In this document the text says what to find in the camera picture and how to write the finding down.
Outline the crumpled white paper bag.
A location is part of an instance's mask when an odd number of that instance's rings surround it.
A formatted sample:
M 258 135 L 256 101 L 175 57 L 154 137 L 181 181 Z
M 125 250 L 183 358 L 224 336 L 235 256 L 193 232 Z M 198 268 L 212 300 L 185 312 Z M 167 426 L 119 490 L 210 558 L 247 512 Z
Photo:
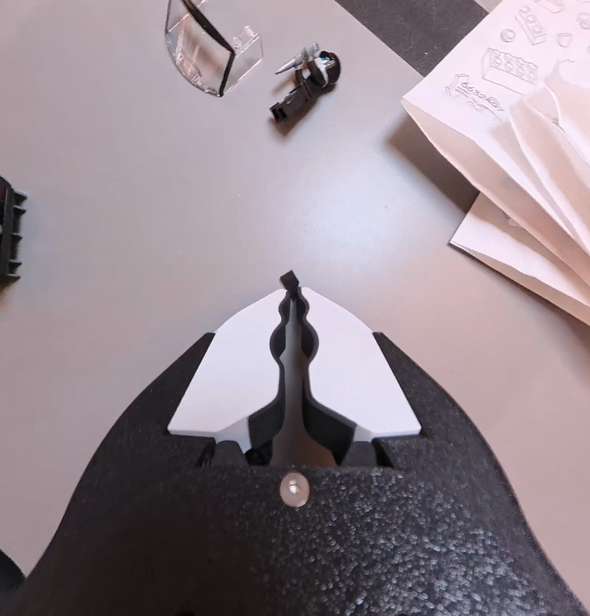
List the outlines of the crumpled white paper bag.
M 502 1 L 401 102 L 480 192 L 450 243 L 590 326 L 590 1 Z

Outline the small black lego assembly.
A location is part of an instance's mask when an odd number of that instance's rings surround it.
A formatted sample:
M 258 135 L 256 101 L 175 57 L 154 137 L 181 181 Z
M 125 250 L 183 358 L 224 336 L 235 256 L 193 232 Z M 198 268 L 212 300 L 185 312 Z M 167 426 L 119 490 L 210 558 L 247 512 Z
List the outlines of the small black lego assembly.
M 275 75 L 292 72 L 294 87 L 270 107 L 277 125 L 287 123 L 307 111 L 323 94 L 333 90 L 342 72 L 339 57 L 324 50 L 317 42 L 304 46 L 285 62 Z

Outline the clear lego windshield piece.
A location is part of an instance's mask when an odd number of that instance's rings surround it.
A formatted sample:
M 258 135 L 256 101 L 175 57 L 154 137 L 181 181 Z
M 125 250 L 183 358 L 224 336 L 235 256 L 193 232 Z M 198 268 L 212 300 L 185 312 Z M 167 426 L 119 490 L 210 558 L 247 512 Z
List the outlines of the clear lego windshield piece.
M 169 55 L 192 86 L 222 98 L 264 58 L 249 1 L 168 1 Z

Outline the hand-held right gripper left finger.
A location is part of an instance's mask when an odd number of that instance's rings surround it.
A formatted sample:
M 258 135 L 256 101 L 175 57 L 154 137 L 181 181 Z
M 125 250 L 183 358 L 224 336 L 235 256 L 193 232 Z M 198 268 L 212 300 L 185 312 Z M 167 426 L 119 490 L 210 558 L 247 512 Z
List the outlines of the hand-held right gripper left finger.
M 290 294 L 279 289 L 215 331 L 168 424 L 170 434 L 236 442 L 244 453 L 272 443 L 285 415 L 280 358 L 290 311 Z

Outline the lego car model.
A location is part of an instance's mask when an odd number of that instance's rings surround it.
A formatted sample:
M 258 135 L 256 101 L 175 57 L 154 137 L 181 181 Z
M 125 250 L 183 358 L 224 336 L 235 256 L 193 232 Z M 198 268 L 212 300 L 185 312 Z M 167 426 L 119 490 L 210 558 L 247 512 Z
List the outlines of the lego car model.
M 22 217 L 27 196 L 0 175 L 0 287 L 20 278 Z

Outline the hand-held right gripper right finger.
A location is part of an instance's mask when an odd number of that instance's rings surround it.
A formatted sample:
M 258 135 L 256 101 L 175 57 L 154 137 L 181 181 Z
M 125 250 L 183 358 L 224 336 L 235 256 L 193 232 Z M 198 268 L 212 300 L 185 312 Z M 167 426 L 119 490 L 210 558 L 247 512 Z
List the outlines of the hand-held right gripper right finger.
M 298 289 L 296 307 L 308 360 L 302 380 L 308 435 L 331 453 L 347 453 L 357 442 L 420 435 L 373 331 L 310 288 Z

